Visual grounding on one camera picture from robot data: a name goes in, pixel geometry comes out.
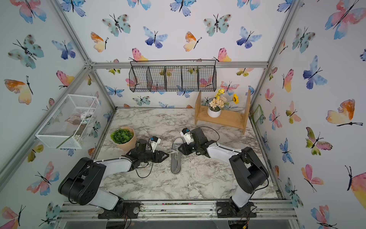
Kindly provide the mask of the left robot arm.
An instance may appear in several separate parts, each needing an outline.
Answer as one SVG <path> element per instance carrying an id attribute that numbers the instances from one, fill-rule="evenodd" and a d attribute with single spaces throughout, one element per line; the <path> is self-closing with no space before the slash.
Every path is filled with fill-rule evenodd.
<path id="1" fill-rule="evenodd" d="M 72 204 L 121 211 L 123 198 L 100 189 L 102 180 L 112 174 L 137 171 L 142 163 L 162 163 L 169 154 L 155 149 L 159 143 L 160 139 L 154 136 L 151 142 L 138 140 L 135 148 L 118 158 L 94 161 L 83 157 L 61 182 L 58 192 Z"/>

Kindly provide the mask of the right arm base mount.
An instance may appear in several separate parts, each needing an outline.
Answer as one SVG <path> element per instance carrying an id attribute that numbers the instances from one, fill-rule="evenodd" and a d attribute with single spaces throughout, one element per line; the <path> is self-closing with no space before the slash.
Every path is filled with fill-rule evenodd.
<path id="1" fill-rule="evenodd" d="M 218 218 L 256 218 L 255 209 L 256 206 L 252 202 L 248 202 L 243 207 L 238 207 L 231 198 L 228 201 L 216 202 Z"/>

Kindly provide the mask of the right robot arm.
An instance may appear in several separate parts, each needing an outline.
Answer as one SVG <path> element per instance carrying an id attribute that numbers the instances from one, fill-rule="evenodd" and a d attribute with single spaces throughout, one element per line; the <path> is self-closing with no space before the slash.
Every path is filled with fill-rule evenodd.
<path id="1" fill-rule="evenodd" d="M 193 130 L 184 128 L 180 132 L 184 143 L 178 147 L 183 155 L 196 153 L 199 156 L 218 159 L 231 166 L 238 187 L 231 197 L 235 207 L 245 207 L 253 194 L 269 179 L 269 172 L 261 162 L 255 151 L 246 147 L 235 149 L 219 144 L 215 140 L 208 140 L 203 130 L 198 127 Z"/>

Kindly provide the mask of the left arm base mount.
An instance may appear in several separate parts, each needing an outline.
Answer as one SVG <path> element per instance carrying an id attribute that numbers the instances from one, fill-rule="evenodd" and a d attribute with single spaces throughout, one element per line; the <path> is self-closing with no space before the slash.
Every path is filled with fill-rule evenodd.
<path id="1" fill-rule="evenodd" d="M 140 212 L 140 202 L 119 200 L 112 210 L 104 210 L 98 219 L 137 219 Z"/>

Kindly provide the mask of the grey canvas sneaker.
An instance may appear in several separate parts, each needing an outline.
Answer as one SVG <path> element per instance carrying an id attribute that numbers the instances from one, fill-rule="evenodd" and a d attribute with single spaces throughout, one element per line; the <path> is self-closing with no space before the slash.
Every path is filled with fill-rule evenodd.
<path id="1" fill-rule="evenodd" d="M 178 150 L 179 147 L 184 143 L 185 143 L 185 141 L 182 137 L 176 138 L 172 143 L 171 150 L 172 151 Z M 178 155 L 178 154 L 172 154 L 171 155 L 171 172 L 174 175 L 177 175 L 181 172 L 181 168 L 182 168 L 182 156 Z"/>

